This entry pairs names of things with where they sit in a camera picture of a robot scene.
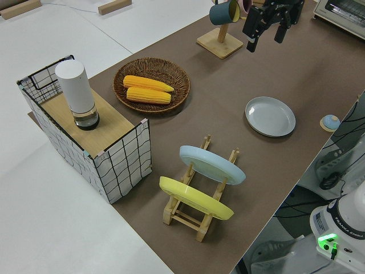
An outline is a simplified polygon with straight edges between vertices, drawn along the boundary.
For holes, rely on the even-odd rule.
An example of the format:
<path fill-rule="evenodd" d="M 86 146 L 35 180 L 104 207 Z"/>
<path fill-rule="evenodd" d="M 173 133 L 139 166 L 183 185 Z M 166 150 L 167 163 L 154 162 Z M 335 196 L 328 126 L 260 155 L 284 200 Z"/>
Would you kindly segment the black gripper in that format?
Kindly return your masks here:
<path fill-rule="evenodd" d="M 252 6 L 249 10 L 242 32 L 247 36 L 247 49 L 256 50 L 259 37 L 267 29 L 267 25 L 279 23 L 274 40 L 282 43 L 291 25 L 300 19 L 304 1 L 265 1 L 262 7 Z"/>

